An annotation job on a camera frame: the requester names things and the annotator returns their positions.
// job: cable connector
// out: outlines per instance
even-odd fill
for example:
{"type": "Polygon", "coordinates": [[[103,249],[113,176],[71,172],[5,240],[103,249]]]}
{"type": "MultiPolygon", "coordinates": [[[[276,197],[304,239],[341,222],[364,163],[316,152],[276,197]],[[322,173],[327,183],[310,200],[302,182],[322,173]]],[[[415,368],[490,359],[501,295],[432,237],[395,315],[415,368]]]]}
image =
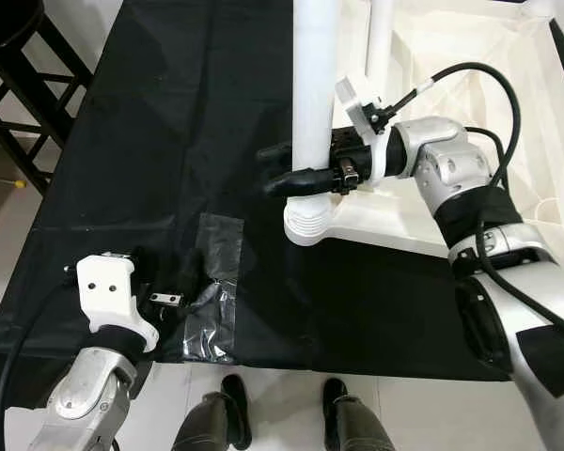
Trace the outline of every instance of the cable connector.
{"type": "Polygon", "coordinates": [[[382,134],[384,127],[386,127],[391,118],[397,114],[397,110],[395,110],[392,105],[388,105],[386,108],[376,108],[373,103],[362,107],[362,111],[370,127],[376,134],[382,134]]]}

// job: black boot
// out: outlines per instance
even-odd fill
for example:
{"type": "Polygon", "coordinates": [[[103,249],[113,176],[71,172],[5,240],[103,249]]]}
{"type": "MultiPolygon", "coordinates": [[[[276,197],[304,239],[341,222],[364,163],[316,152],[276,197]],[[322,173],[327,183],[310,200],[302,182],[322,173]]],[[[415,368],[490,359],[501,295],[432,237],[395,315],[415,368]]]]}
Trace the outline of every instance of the black boot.
{"type": "Polygon", "coordinates": [[[347,387],[340,379],[332,378],[323,386],[322,406],[325,424],[324,444],[327,451],[338,451],[337,407],[335,401],[347,395],[347,387]]]}
{"type": "Polygon", "coordinates": [[[227,442],[239,451],[248,448],[253,440],[248,423],[246,390],[243,380],[235,374],[222,380],[222,393],[227,395],[227,442]]]}

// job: black tablecloth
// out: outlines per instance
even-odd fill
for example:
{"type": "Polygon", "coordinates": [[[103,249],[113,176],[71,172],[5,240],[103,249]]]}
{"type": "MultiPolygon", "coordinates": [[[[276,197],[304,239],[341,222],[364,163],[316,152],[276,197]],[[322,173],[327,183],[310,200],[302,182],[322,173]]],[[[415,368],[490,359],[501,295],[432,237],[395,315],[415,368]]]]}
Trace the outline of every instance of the black tablecloth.
{"type": "MultiPolygon", "coordinates": [[[[180,256],[201,213],[244,220],[238,364],[503,380],[462,339],[447,263],[364,244],[301,248],[255,152],[290,139],[290,0],[128,0],[0,306],[0,371],[23,349],[11,404],[41,403],[88,334],[65,264],[141,245],[180,256]]],[[[157,359],[180,362],[180,334],[157,359]]]]}

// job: tile floor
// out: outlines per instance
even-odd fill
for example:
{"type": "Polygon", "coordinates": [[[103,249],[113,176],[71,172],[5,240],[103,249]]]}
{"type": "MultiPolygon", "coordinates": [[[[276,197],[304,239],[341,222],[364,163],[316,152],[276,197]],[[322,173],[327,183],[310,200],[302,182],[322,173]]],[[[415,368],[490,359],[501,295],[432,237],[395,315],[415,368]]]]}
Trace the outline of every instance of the tile floor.
{"type": "MultiPolygon", "coordinates": [[[[42,157],[50,165],[56,155],[47,151],[42,157]]],[[[0,151],[0,175],[15,174],[0,151]]],[[[15,190],[0,184],[0,298],[39,201],[33,188],[15,190]]],[[[184,415],[232,371],[243,376],[250,396],[255,437],[251,449],[323,449],[320,390],[327,375],[215,365],[156,365],[117,435],[121,449],[169,449],[184,415]]],[[[350,392],[362,397],[380,416],[399,451],[543,449],[512,383],[343,379],[350,392]]],[[[26,449],[39,430],[42,415],[42,410],[8,411],[9,450],[26,449]]]]}

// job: white pole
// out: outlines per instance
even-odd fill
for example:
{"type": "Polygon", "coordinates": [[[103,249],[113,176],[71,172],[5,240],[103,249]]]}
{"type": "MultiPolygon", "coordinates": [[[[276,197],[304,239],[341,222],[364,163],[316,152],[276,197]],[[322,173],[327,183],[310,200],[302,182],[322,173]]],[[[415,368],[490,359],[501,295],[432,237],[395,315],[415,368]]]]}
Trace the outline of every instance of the white pole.
{"type": "Polygon", "coordinates": [[[369,13],[368,60],[366,76],[376,93],[386,101],[386,82],[393,37],[393,11],[396,0],[371,0],[369,13]]]}
{"type": "MultiPolygon", "coordinates": [[[[294,0],[292,170],[328,167],[337,78],[340,0],[294,0]]],[[[288,237],[310,245],[332,220],[329,194],[292,197],[284,211],[288,237]]]]}
{"type": "Polygon", "coordinates": [[[328,167],[340,0],[294,0],[292,169],[328,167]]]}

